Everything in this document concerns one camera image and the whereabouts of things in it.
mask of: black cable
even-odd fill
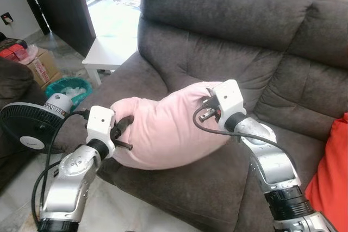
[[[48,168],[44,169],[44,171],[41,172],[41,174],[39,175],[38,179],[36,180],[35,184],[34,184],[34,188],[33,188],[33,193],[32,193],[32,214],[33,214],[33,218],[34,218],[34,222],[37,228],[39,228],[39,220],[38,217],[36,215],[36,210],[35,210],[35,197],[36,197],[36,191],[38,189],[40,180],[42,179],[42,177],[48,173],[48,171],[53,168],[54,166],[60,164],[60,161],[57,161],[56,163],[53,163],[51,165],[48,166]]]
[[[53,140],[55,139],[56,135],[57,135],[57,131],[53,135],[53,139],[52,139],[51,143],[48,145],[48,151],[47,151],[46,163],[45,163],[45,170],[47,170],[48,167],[49,167],[49,161],[51,159],[52,144],[53,144]],[[39,208],[40,211],[44,207],[45,188],[46,188],[47,176],[48,176],[47,172],[45,172],[45,173],[46,174],[43,177],[42,186],[41,186],[40,208]]]
[[[192,120],[193,120],[195,126],[198,127],[199,129],[204,130],[204,131],[207,131],[207,132],[209,132],[209,133],[215,133],[215,134],[221,134],[221,135],[228,135],[228,136],[231,136],[231,137],[236,136],[236,137],[252,138],[252,139],[255,139],[255,140],[259,140],[259,141],[263,141],[263,142],[266,142],[266,143],[268,143],[268,144],[271,144],[271,145],[277,147],[278,149],[282,150],[282,151],[288,156],[288,158],[289,158],[289,160],[291,161],[291,163],[293,164],[294,168],[296,168],[295,161],[294,161],[294,159],[291,157],[291,155],[290,155],[284,148],[280,147],[280,146],[279,146],[276,142],[274,142],[274,141],[271,141],[271,140],[268,140],[268,139],[266,139],[266,138],[263,138],[263,137],[260,137],[260,136],[257,136],[257,135],[253,135],[253,134],[248,134],[248,133],[233,133],[233,132],[230,132],[230,131],[222,131],[222,130],[211,130],[211,129],[208,129],[208,128],[206,128],[206,127],[201,126],[201,125],[197,122],[196,117],[197,117],[197,114],[198,114],[201,110],[203,110],[203,109],[205,109],[205,108],[206,108],[206,106],[204,106],[204,105],[201,106],[201,107],[199,107],[199,108],[194,112],[194,114],[193,114],[193,116],[192,116]]]

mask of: pink pillow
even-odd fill
[[[111,108],[117,122],[134,116],[134,122],[119,138],[132,144],[133,149],[117,148],[114,158],[127,167],[163,170],[192,163],[223,146],[228,136],[200,130],[192,121],[194,111],[202,105],[202,97],[209,96],[207,88],[219,83],[192,84],[159,102],[133,97],[114,103]],[[219,129],[213,117],[202,125]]]

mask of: couch backrest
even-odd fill
[[[142,0],[139,51],[170,91],[238,81],[261,120],[326,139],[347,110],[348,1]]]

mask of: couch cushion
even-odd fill
[[[26,163],[35,155],[35,152],[23,149],[14,155],[0,158],[0,193],[6,184],[15,177],[16,173],[25,167]]]
[[[33,81],[27,66],[0,57],[0,109],[19,100]]]
[[[263,121],[326,141],[347,103],[348,70],[286,55],[254,113]]]
[[[282,58],[280,52],[190,33],[144,18],[139,23],[139,52],[171,92],[198,81],[237,80],[248,112]]]
[[[267,125],[294,158],[305,187],[316,172],[325,143]],[[120,189],[203,231],[234,231],[237,224],[238,232],[269,232],[271,212],[254,174],[248,175],[248,158],[247,147],[231,139],[215,153],[184,167],[142,171],[122,166],[113,174],[105,173]]]
[[[348,69],[347,32],[347,0],[313,0],[288,52]]]
[[[312,0],[141,0],[145,19],[277,51],[288,48]]]
[[[33,81],[32,85],[26,90],[23,96],[18,99],[16,102],[24,103],[34,103],[38,105],[44,105],[47,100],[47,97],[44,91],[41,89],[39,84]]]
[[[109,108],[114,102],[133,96],[158,101],[167,93],[159,74],[136,52],[115,73],[106,77],[103,84],[83,100],[76,110],[90,109],[93,105]],[[61,128],[54,148],[72,152],[79,144],[86,143],[85,124],[86,121],[79,116],[69,118]]]
[[[248,171],[248,150],[231,139],[184,167],[142,171],[120,167],[113,184],[203,231],[233,231]]]

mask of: teal basket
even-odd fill
[[[78,96],[72,98],[73,106],[71,107],[71,111],[74,111],[76,107],[88,96],[92,93],[92,86],[85,79],[79,77],[63,77],[54,83],[51,83],[47,86],[45,95],[47,98],[50,98],[54,93],[63,93],[62,90],[64,88],[85,88],[86,92],[81,93]]]

